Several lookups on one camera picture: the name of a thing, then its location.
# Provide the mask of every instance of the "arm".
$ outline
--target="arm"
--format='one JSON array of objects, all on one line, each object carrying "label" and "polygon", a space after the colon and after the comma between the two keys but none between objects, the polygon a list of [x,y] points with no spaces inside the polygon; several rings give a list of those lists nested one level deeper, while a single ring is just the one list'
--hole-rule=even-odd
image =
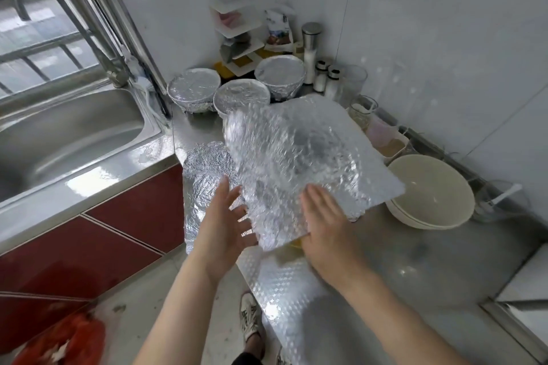
[{"label": "arm", "polygon": [[246,247],[256,245],[243,205],[230,210],[240,188],[224,177],[200,225],[194,250],[177,274],[134,365],[199,365],[219,281]]},{"label": "arm", "polygon": [[343,210],[324,188],[308,185],[301,203],[310,231],[301,239],[306,258],[398,365],[469,364],[367,266]]}]

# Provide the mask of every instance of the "faucet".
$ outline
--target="faucet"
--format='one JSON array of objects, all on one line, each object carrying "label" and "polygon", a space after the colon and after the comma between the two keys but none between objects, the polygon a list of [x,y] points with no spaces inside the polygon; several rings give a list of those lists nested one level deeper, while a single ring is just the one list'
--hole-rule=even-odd
[{"label": "faucet", "polygon": [[[89,33],[84,29],[78,18],[74,15],[72,10],[69,8],[65,0],[56,0],[59,5],[63,8],[65,13],[67,14],[68,18],[74,23],[74,26],[76,26],[76,29],[78,32],[80,32],[80,35],[86,40],[89,47],[92,49],[93,54],[95,54],[95,57],[97,57],[97,60],[103,67],[103,69],[106,71],[107,77],[112,81],[112,84],[116,88],[124,87],[127,85],[129,81],[129,75],[127,71],[124,68],[118,68],[109,57],[105,55],[105,53],[99,49],[99,47],[93,42],[93,39],[89,35]],[[30,21],[31,18],[29,16],[29,12],[27,11],[27,8],[25,7],[25,4],[23,0],[14,0],[15,2],[15,10],[17,11],[17,14],[21,18],[22,21]]]}]

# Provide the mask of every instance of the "person's left hand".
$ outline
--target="person's left hand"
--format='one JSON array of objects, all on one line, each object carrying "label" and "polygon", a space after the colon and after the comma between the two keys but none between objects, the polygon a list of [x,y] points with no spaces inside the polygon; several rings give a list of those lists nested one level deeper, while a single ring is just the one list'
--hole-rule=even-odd
[{"label": "person's left hand", "polygon": [[257,236],[242,233],[251,229],[251,221],[238,222],[247,214],[246,206],[230,210],[240,195],[241,187],[229,190],[229,179],[223,176],[209,203],[191,255],[199,258],[212,280],[219,282],[236,264],[244,248],[257,245]]}]

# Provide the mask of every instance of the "black pants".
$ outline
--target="black pants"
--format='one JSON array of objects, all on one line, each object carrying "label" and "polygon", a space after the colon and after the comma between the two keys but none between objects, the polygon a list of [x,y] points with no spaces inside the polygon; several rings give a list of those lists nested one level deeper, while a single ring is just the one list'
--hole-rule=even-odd
[{"label": "black pants", "polygon": [[252,354],[243,352],[232,362],[232,365],[261,365],[261,361]]}]

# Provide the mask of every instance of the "sink basin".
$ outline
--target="sink basin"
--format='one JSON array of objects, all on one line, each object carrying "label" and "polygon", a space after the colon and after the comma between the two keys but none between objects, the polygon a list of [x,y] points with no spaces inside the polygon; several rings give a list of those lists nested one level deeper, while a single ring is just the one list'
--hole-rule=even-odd
[{"label": "sink basin", "polygon": [[134,92],[112,86],[0,121],[0,206],[160,132]]}]

